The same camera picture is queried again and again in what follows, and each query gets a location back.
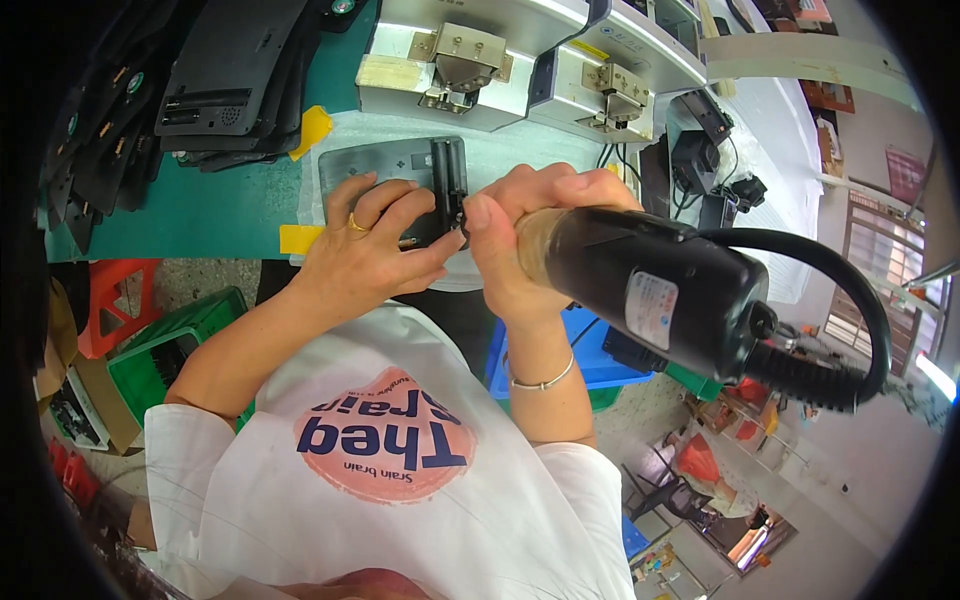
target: yellow warning label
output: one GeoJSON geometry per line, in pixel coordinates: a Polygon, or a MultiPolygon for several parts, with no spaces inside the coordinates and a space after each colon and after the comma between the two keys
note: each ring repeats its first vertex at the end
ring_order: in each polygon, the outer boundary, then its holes
{"type": "Polygon", "coordinates": [[[584,42],[580,41],[579,39],[574,39],[573,41],[570,42],[570,45],[571,45],[571,46],[575,46],[575,47],[577,47],[577,48],[580,48],[581,50],[583,50],[583,51],[585,51],[585,52],[589,52],[589,53],[593,54],[596,58],[598,58],[598,59],[600,59],[600,60],[606,60],[606,59],[608,59],[608,58],[610,57],[610,55],[607,54],[606,52],[604,52],[604,51],[602,51],[602,50],[597,50],[597,49],[594,48],[593,46],[591,46],[591,45],[589,45],[589,44],[585,44],[584,42]]]}

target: silver bracelet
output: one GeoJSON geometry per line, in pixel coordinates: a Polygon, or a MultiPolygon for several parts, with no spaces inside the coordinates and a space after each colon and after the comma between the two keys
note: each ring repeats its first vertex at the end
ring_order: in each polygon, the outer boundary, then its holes
{"type": "Polygon", "coordinates": [[[560,373],[559,375],[557,375],[556,377],[554,377],[552,380],[550,380],[550,381],[542,381],[541,383],[537,383],[537,384],[534,384],[534,385],[529,385],[529,384],[526,384],[526,383],[521,383],[520,381],[517,381],[516,377],[511,376],[511,377],[510,377],[510,387],[512,387],[512,388],[517,388],[517,389],[519,389],[519,390],[531,390],[531,391],[539,391],[539,392],[542,392],[542,391],[546,390],[547,388],[551,388],[551,387],[557,385],[557,383],[558,383],[561,379],[563,379],[564,377],[566,377],[566,374],[569,373],[571,369],[573,369],[573,348],[570,349],[570,362],[567,363],[566,369],[564,369],[564,372],[560,373]]]}

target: white t-shirt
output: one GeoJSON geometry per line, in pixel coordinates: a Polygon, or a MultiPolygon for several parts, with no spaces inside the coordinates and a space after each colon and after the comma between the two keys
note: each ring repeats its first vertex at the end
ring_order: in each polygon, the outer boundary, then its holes
{"type": "Polygon", "coordinates": [[[531,447],[414,308],[308,344],[239,435],[178,404],[145,431],[161,553],[268,585],[381,567],[451,600],[634,598],[619,470],[582,444],[531,447]]]}

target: green work surface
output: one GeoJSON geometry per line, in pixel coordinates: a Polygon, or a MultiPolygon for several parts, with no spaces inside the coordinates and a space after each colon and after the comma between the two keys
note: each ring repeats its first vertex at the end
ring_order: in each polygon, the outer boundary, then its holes
{"type": "MultiPolygon", "coordinates": [[[[344,34],[323,34],[310,64],[304,109],[357,109],[353,79],[363,57],[376,2],[369,2],[344,34]]],[[[66,226],[46,235],[50,262],[99,258],[283,258],[279,227],[297,222],[301,164],[288,156],[220,173],[181,168],[168,154],[143,207],[116,210],[93,229],[80,254],[66,226]]]]}

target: metal ring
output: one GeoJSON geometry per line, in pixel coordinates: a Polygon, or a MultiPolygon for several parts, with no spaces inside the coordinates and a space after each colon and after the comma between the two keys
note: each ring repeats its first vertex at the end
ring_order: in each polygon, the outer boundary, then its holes
{"type": "Polygon", "coordinates": [[[359,225],[357,225],[357,222],[353,220],[353,213],[352,213],[352,212],[350,213],[350,216],[349,216],[349,218],[347,219],[347,227],[353,229],[354,231],[361,231],[361,232],[370,231],[370,230],[367,229],[367,228],[362,228],[362,227],[360,227],[359,225]]]}

